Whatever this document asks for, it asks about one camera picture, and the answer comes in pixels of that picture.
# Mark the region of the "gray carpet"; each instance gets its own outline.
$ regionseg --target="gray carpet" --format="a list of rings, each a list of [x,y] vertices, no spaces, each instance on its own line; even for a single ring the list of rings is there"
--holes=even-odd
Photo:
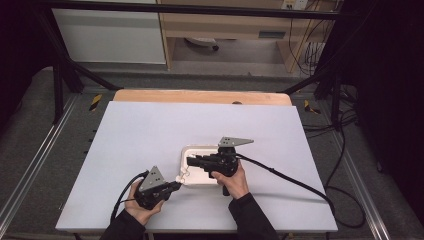
[[[166,89],[205,89],[205,90],[259,90],[274,92],[293,84],[293,79],[254,78],[254,77],[217,77],[179,75],[114,75],[105,74],[105,78],[131,88]],[[20,176],[28,166],[36,150],[46,136],[53,119],[52,99],[49,91],[52,87],[51,74],[41,72],[28,90],[20,112],[14,116],[1,137],[1,201],[5,202]],[[60,215],[59,207],[66,202],[73,183],[84,161],[84,152],[89,150],[89,139],[94,138],[107,102],[113,92],[103,94],[96,111],[89,112],[95,93],[84,93],[79,97],[69,121],[57,139],[55,146],[36,180],[34,181],[21,208],[17,212],[7,233],[33,233],[69,236],[54,229]],[[298,106],[303,124],[326,124],[321,114],[305,112],[303,100],[293,100]],[[347,146],[355,163],[365,179],[367,187],[378,207],[381,217],[393,238],[424,239],[424,230],[415,215],[399,193],[390,176],[376,171],[375,160],[361,134],[360,127],[351,125],[346,128]],[[323,182],[330,174],[339,153],[331,134],[309,139],[318,172]],[[332,186],[354,194],[343,166],[340,166]],[[336,192],[329,192],[336,206],[336,217],[355,224],[361,220],[360,212],[352,200]],[[93,201],[87,197],[82,201]],[[322,234],[295,234],[299,238],[323,239]],[[359,229],[350,229],[339,225],[339,231],[330,235],[332,239],[362,238],[372,239],[367,224]]]

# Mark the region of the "white tabletop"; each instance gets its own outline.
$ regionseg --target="white tabletop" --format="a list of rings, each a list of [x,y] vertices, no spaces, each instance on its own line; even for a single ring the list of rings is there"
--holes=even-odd
[[[156,165],[167,181],[174,181],[185,146],[217,144],[223,136],[253,139],[236,151],[324,192],[295,107],[110,102],[56,228],[103,231],[131,178]],[[277,231],[337,231],[319,196],[256,165],[242,164],[250,191]],[[220,187],[182,186],[146,228],[234,232],[230,201]]]

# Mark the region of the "black wire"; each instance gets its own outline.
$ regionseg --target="black wire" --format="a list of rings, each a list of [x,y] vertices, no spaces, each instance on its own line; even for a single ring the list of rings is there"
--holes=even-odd
[[[324,135],[324,134],[329,133],[329,132],[332,132],[332,131],[333,131],[333,129],[331,129],[331,130],[327,130],[327,131],[325,131],[325,132],[322,132],[322,133],[319,133],[319,134],[316,134],[316,135],[313,135],[313,136],[308,136],[307,138],[308,138],[308,139],[311,139],[311,138],[314,138],[314,137],[319,137],[319,136],[321,136],[321,135]]]
[[[131,179],[131,181],[129,181],[129,183],[127,184],[127,186],[124,188],[124,190],[122,191],[121,195],[119,195],[118,201],[116,201],[115,206],[113,207],[113,211],[112,214],[110,216],[110,223],[112,223],[112,221],[115,219],[116,217],[116,213],[118,212],[118,208],[119,208],[119,204],[121,204],[121,199],[124,196],[125,192],[128,190],[128,188],[131,186],[131,184],[133,184],[133,182],[135,182],[135,180],[137,180],[138,178],[143,177],[145,173],[140,173],[137,176],[135,176],[133,179]]]
[[[338,218],[335,218],[336,221],[338,223],[340,223],[341,225],[343,225],[345,227],[348,227],[348,228],[361,228],[365,224],[365,221],[366,221],[366,218],[365,218],[366,213],[365,213],[365,210],[362,207],[361,203],[353,195],[351,195],[350,193],[344,191],[343,189],[340,189],[340,188],[337,188],[337,187],[333,187],[333,186],[327,186],[326,191],[328,189],[341,192],[341,193],[345,194],[346,196],[348,196],[349,198],[351,198],[353,201],[355,201],[355,203],[359,206],[359,209],[361,210],[361,214],[363,216],[362,219],[361,219],[361,222],[358,223],[358,224],[348,224],[348,223],[342,222]]]
[[[239,159],[242,159],[242,160],[246,160],[248,162],[251,162],[251,163],[253,163],[253,164],[255,164],[255,165],[257,165],[257,166],[259,166],[259,167],[261,167],[263,169],[266,169],[266,170],[270,171],[271,173],[273,173],[273,174],[275,174],[275,175],[277,175],[277,176],[279,176],[279,177],[281,177],[281,178],[283,178],[283,179],[285,179],[285,180],[287,180],[289,182],[292,182],[292,183],[294,183],[296,185],[299,185],[299,186],[301,186],[301,187],[303,187],[303,188],[305,188],[305,189],[307,189],[307,190],[309,190],[309,191],[317,194],[318,196],[320,196],[321,198],[323,198],[328,203],[328,205],[330,206],[331,212],[333,213],[333,215],[335,215],[335,209],[334,209],[333,202],[331,202],[331,200],[327,196],[325,196],[325,194],[321,193],[320,191],[318,191],[318,190],[316,190],[316,189],[314,189],[314,188],[312,188],[312,187],[310,187],[310,186],[308,186],[308,185],[306,185],[306,184],[304,184],[302,182],[299,182],[299,181],[297,181],[297,180],[295,180],[295,179],[293,179],[291,177],[288,177],[288,176],[280,173],[279,171],[277,171],[277,170],[275,170],[273,168],[267,167],[264,164],[262,164],[262,163],[260,163],[260,162],[258,162],[256,160],[253,160],[251,158],[245,157],[245,156],[243,156],[241,154],[238,154],[238,153],[235,154],[235,156],[238,157]]]
[[[316,1],[317,1],[317,0],[312,1],[312,2],[311,2],[311,4],[309,4],[309,6],[306,6],[305,10],[308,10],[308,8],[312,7],[312,5],[314,5],[314,3],[315,3]]]
[[[342,122],[342,121],[343,121],[343,117],[344,117],[344,115],[345,115],[346,113],[351,112],[351,111],[353,111],[353,110],[351,109],[351,110],[348,110],[348,111],[344,112],[344,113],[342,114],[342,116],[341,116],[340,121]],[[325,188],[328,186],[328,184],[330,183],[331,179],[333,178],[334,174],[336,173],[337,169],[339,168],[340,163],[342,162],[342,159],[343,159],[343,156],[344,156],[344,152],[345,152],[345,149],[346,149],[346,138],[345,138],[344,131],[343,131],[343,125],[341,125],[341,126],[340,126],[340,133],[341,133],[341,135],[342,135],[342,141],[343,141],[343,143],[342,143],[342,151],[341,151],[341,153],[340,153],[340,157],[337,159],[336,166],[333,168],[333,170],[332,170],[332,172],[331,172],[330,176],[329,176],[329,177],[328,177],[328,179],[327,179],[327,182],[324,184],[324,189],[325,189]]]
[[[360,202],[354,196],[352,196],[351,194],[349,194],[348,192],[346,192],[346,191],[344,191],[344,190],[342,190],[340,188],[336,188],[336,187],[333,187],[333,186],[330,186],[329,185],[331,179],[333,178],[334,174],[336,173],[337,169],[339,168],[340,163],[342,162],[342,159],[343,159],[343,156],[344,156],[344,152],[345,152],[345,149],[346,149],[346,137],[345,137],[344,130],[343,130],[343,126],[345,126],[343,124],[344,116],[345,116],[345,114],[347,114],[349,112],[352,112],[352,111],[354,111],[354,109],[350,109],[348,111],[345,111],[341,115],[341,117],[340,117],[340,123],[341,124],[340,124],[340,128],[339,129],[340,129],[340,134],[342,135],[342,141],[343,141],[343,143],[342,143],[342,150],[341,150],[340,157],[338,158],[336,165],[334,166],[334,168],[333,168],[330,176],[327,179],[327,182],[324,185],[324,190],[327,192],[328,189],[332,189],[332,190],[341,192],[341,193],[345,194],[346,196],[348,196],[349,198],[351,198],[352,200],[354,200],[356,202],[356,204],[359,206],[359,209],[360,209],[361,214],[362,214],[362,219],[361,219],[361,222],[359,224],[348,224],[348,223],[345,223],[345,222],[341,221],[336,216],[334,216],[334,218],[336,219],[336,221],[339,224],[341,224],[341,225],[343,225],[345,227],[349,227],[349,228],[360,228],[360,227],[362,227],[365,224],[365,221],[366,221],[365,210],[363,209],[363,207],[360,204]]]
[[[311,37],[312,33],[316,30],[316,28],[317,28],[317,27],[318,27],[321,23],[323,23],[323,22],[324,22],[324,20],[319,21],[319,22],[317,23],[317,25],[315,25],[315,26],[312,28],[312,30],[309,32],[308,36],[306,37],[306,40],[308,40],[308,39]]]
[[[329,64],[331,64],[332,61],[335,61],[336,57],[343,57],[341,52],[343,52],[343,50],[346,48],[347,45],[350,44],[351,41],[354,40],[354,38],[356,37],[356,35],[358,35],[358,32],[360,32],[362,30],[362,27],[365,25],[365,22],[368,20],[368,18],[370,17],[371,13],[373,12],[373,10],[375,9],[375,7],[377,6],[377,2],[378,0],[374,0],[373,1],[373,5],[369,8],[369,11],[366,13],[366,16],[363,18],[363,21],[359,24],[359,26],[353,31],[353,33],[346,39],[346,41],[344,41],[341,46],[336,50],[336,52],[332,55],[332,57],[330,59],[328,59],[324,64],[322,64],[321,69],[324,69],[326,67],[328,67]]]
[[[296,65],[299,67],[299,70],[302,72],[302,73],[304,73],[304,74],[306,74],[306,75],[308,75],[308,73],[306,73],[306,72],[304,72],[304,71],[306,71],[301,65],[300,65],[300,63],[299,63],[299,61],[297,60],[297,58],[296,58],[296,56],[294,55],[294,53],[293,53],[293,50],[292,50],[292,48],[291,48],[291,34],[292,34],[292,29],[293,29],[293,18],[291,18],[290,19],[290,30],[289,30],[289,50],[290,50],[290,53],[291,53],[291,55],[293,56],[293,58],[294,58],[294,61],[296,62]]]
[[[356,115],[352,115],[347,117],[345,120],[343,120],[342,122],[340,122],[341,126],[347,126],[351,123],[354,123],[357,121],[357,117]],[[304,127],[304,131],[305,133],[312,133],[312,132],[323,132],[322,134],[325,134],[327,132],[333,131],[336,129],[336,126],[334,125],[323,125],[323,126],[319,126],[319,125],[302,125]]]

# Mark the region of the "small white object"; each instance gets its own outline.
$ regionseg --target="small white object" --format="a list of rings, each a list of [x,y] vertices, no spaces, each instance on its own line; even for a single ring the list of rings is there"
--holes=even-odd
[[[209,178],[209,174],[202,168],[187,165],[187,157],[196,155],[210,155],[218,152],[215,145],[189,145],[181,151],[180,175],[176,181],[187,187],[217,187],[216,179]]]

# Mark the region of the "human hand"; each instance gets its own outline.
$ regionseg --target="human hand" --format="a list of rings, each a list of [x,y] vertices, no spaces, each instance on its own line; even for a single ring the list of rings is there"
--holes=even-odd
[[[246,174],[240,160],[238,162],[237,172],[232,177],[226,177],[219,172],[212,172],[212,176],[218,181],[219,185],[225,185],[230,195],[235,199],[239,199],[249,193]]]
[[[136,181],[131,185],[130,194],[128,195],[127,200],[134,199],[134,193],[137,189],[138,184],[140,181]],[[160,212],[162,205],[165,201],[162,200],[152,210],[147,210],[142,207],[140,207],[137,203],[137,201],[126,201],[125,202],[125,210],[133,216],[139,223],[141,223],[143,226],[147,224],[150,217],[155,215],[156,213]]]

